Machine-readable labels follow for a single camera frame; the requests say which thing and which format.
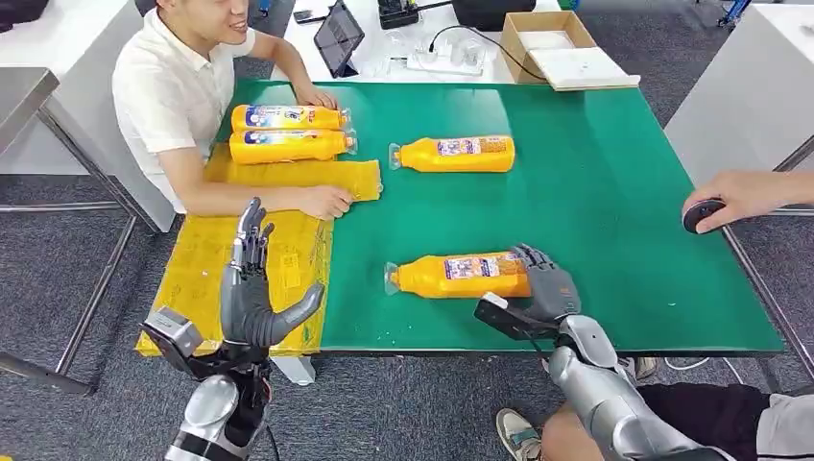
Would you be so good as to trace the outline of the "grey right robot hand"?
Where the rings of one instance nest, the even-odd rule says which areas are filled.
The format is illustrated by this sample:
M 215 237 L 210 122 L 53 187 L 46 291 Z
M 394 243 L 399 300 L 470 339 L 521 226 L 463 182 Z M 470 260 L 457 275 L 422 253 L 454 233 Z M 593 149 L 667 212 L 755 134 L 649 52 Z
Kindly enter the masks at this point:
M 525 316 L 539 322 L 556 323 L 562 317 L 582 312 L 582 303 L 571 275 L 538 248 L 524 243 L 511 251 L 523 263 L 531 303 Z

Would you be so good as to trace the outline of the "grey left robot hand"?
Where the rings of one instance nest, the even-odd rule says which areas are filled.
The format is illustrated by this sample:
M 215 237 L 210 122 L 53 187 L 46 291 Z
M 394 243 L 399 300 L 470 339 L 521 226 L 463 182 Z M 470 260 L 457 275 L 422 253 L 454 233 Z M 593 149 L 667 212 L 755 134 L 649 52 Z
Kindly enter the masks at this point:
M 252 198 L 238 219 L 220 287 L 223 339 L 258 348 L 281 343 L 317 312 L 325 293 L 325 285 L 316 281 L 298 302 L 279 312 L 273 311 L 267 259 L 275 225 L 263 225 L 265 216 L 261 200 Z

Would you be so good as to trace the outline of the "person's left hand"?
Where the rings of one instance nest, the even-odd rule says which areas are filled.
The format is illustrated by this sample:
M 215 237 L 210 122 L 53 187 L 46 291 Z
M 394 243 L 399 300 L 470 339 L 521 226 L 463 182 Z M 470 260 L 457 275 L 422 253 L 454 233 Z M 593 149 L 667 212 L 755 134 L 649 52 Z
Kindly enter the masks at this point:
M 294 85 L 293 90 L 300 105 L 327 109 L 337 109 L 339 107 L 339 103 L 333 95 L 313 84 Z

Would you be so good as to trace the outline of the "person's right hand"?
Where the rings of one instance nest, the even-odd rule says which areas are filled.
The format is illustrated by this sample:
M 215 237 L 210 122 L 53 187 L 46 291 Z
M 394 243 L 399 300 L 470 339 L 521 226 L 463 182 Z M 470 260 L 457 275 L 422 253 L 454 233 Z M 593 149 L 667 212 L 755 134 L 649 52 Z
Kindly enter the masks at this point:
M 686 231 L 704 234 L 784 205 L 781 175 L 770 172 L 725 172 L 696 187 L 682 208 Z
M 298 199 L 298 210 L 321 220 L 334 220 L 348 213 L 353 202 L 352 194 L 342 187 L 304 187 Z

